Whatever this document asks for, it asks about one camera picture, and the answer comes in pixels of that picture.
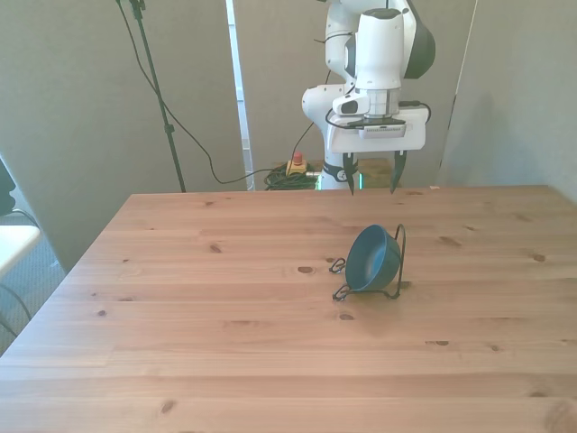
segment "wood grain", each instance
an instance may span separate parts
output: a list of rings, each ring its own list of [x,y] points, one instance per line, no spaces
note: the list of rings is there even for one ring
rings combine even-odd
[[[402,296],[332,302],[398,223]],[[576,312],[547,188],[133,196],[0,358],[0,432],[575,432]]]

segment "wood knot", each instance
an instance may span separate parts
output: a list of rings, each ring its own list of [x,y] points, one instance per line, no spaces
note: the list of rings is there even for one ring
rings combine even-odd
[[[173,410],[176,405],[177,403],[174,400],[166,400],[164,403],[162,403],[160,413],[167,414]]]
[[[460,242],[455,241],[452,237],[449,236],[439,236],[439,240],[448,246],[453,246],[456,248],[463,246]]]
[[[547,260],[547,258],[542,254],[531,254],[531,258],[539,263],[543,263]]]
[[[533,220],[529,218],[527,215],[523,214],[513,214],[518,221],[523,221],[524,223],[530,223]]]
[[[231,320],[230,324],[238,327],[248,327],[252,322],[250,320]]]

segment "wire stand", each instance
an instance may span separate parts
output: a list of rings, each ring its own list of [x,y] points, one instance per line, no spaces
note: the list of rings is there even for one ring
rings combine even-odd
[[[174,161],[174,168],[176,169],[177,176],[179,177],[180,191],[187,192],[187,188],[184,184],[184,179],[182,177],[182,170],[180,169],[179,156],[177,155],[177,148],[174,144],[174,125],[169,123],[169,119],[166,116],[166,109],[164,107],[164,100],[162,99],[162,94],[160,93],[159,81],[156,77],[156,69],[154,68],[154,63],[152,62],[151,48],[148,45],[148,39],[146,38],[146,32],[144,31],[144,26],[142,25],[142,11],[145,9],[143,0],[130,0],[130,5],[133,8],[134,18],[138,22],[138,27],[141,30],[142,43],[144,45],[144,50],[146,51],[146,58],[148,60],[149,68],[151,69],[152,82],[154,83],[154,90],[156,96],[159,99],[160,112],[162,113],[162,120],[164,121],[164,132],[169,139],[170,152],[172,153],[172,160]]]
[[[400,289],[403,283],[403,264],[405,262],[405,246],[407,245],[407,234],[405,232],[405,227],[402,224],[399,224],[397,227],[397,233],[395,234],[395,240],[398,241],[398,235],[400,232],[403,232],[403,246],[401,247],[400,253],[400,266],[398,267],[398,281],[397,281],[397,291],[394,295],[391,295],[386,290],[354,290],[349,286],[348,283],[345,283],[341,286],[339,290],[333,293],[333,300],[337,302],[343,301],[349,295],[359,295],[364,293],[380,293],[387,297],[387,299],[397,299],[400,296]],[[328,268],[330,273],[341,273],[343,269],[346,267],[346,260],[344,258],[337,259],[333,265]]]

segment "floor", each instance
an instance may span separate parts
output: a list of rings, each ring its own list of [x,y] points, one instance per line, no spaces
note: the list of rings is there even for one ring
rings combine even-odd
[[[30,224],[24,216],[0,217],[1,226],[20,226]],[[58,263],[46,238],[20,263],[13,267],[2,279],[2,283],[18,293],[34,315],[46,302],[46,299],[64,279],[64,270]],[[19,334],[28,320],[21,307],[8,293],[0,288],[0,311]],[[14,341],[3,327],[0,327],[0,355]]]

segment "black cable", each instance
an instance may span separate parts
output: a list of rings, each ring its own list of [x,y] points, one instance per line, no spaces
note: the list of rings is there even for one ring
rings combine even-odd
[[[311,164],[307,165],[307,171],[313,171],[314,169]],[[267,191],[314,189],[316,178],[309,178],[306,173],[292,173],[287,177],[287,164],[284,163],[271,171],[265,178],[264,183],[267,186]]]
[[[28,310],[28,308],[26,307],[26,304],[24,303],[23,299],[20,296],[18,296],[18,293],[16,293],[14,290],[10,289],[8,286],[6,286],[5,284],[2,284],[2,283],[0,283],[0,288],[4,289],[8,293],[10,293],[16,299],[16,301],[20,304],[20,306],[24,310],[24,314],[26,315],[28,320],[32,320],[32,314],[30,314],[30,310]]]
[[[404,107],[404,106],[425,106],[427,110],[429,110],[429,115],[426,118],[426,123],[429,123],[429,120],[431,120],[431,117],[433,117],[433,110],[431,109],[431,107],[429,106],[429,104],[426,104],[424,102],[421,101],[400,101],[398,103],[398,106],[400,107]]]
[[[136,48],[136,42],[134,41],[134,36],[133,36],[133,31],[130,28],[130,25],[128,23],[128,19],[126,18],[126,14],[124,13],[124,9],[122,7],[122,5],[120,4],[120,0],[116,0],[116,3],[118,4],[118,7],[120,8],[120,13],[123,16],[124,19],[124,24],[126,25],[126,30],[128,31],[128,35],[130,36],[130,40],[131,43],[133,44],[133,49],[134,49],[134,55],[136,56],[136,62],[138,63],[138,67],[141,70],[141,73],[143,74],[143,76],[146,78],[146,81],[148,81],[148,84],[151,86],[152,91],[154,91],[154,93],[158,96],[158,92],[156,90],[156,87],[152,84],[151,79],[149,78],[148,74],[146,73],[146,71],[144,70],[144,67],[142,66],[142,62],[141,62],[141,58],[140,55],[138,54],[138,50]],[[194,140],[194,142],[197,144],[197,146],[200,148],[200,150],[202,152],[205,153],[206,157],[208,158],[208,164],[210,165],[210,171],[213,175],[213,177],[215,178],[215,180],[220,183],[221,185],[227,185],[229,183],[235,183],[238,182],[240,180],[244,180],[247,178],[250,178],[252,175],[256,174],[256,173],[260,173],[262,171],[272,171],[274,169],[262,169],[262,170],[256,170],[253,171],[252,173],[247,174],[246,176],[242,176],[241,178],[235,179],[235,180],[220,180],[218,179],[218,176],[216,176],[215,173],[215,168],[213,166],[213,159],[210,156],[210,153],[208,153],[208,151],[205,149],[205,147],[197,140],[197,138],[178,120],[178,118],[172,113],[172,111],[170,111],[169,106],[167,106],[166,102],[164,102],[164,100],[162,100],[162,104],[164,105],[164,108],[166,109],[167,113],[169,113],[170,117],[172,117],[172,119],[176,122],[176,124],[178,126],[180,126],[182,128],[182,130],[192,139]]]
[[[345,96],[351,95],[351,93],[353,92],[353,90],[354,90],[355,87],[356,87],[356,86],[352,86],[352,87],[349,89],[349,91],[346,92],[344,95],[345,95]],[[334,126],[335,128],[340,128],[340,129],[349,129],[349,130],[350,130],[350,129],[358,129],[357,126],[347,126],[347,125],[342,126],[341,124],[334,124],[333,122],[331,122],[331,121],[329,120],[329,116],[331,115],[331,113],[333,113],[333,108],[332,108],[332,107],[331,107],[330,110],[328,110],[328,112],[326,113],[326,116],[325,116],[325,120],[326,120],[326,122],[327,122],[329,125]]]
[[[330,41],[333,38],[338,38],[339,36],[353,36],[354,33],[341,33],[341,34],[334,34],[333,36],[329,36],[328,38],[326,38],[324,41],[320,41],[318,39],[314,39],[313,41],[318,42],[318,43],[327,43],[328,41]]]

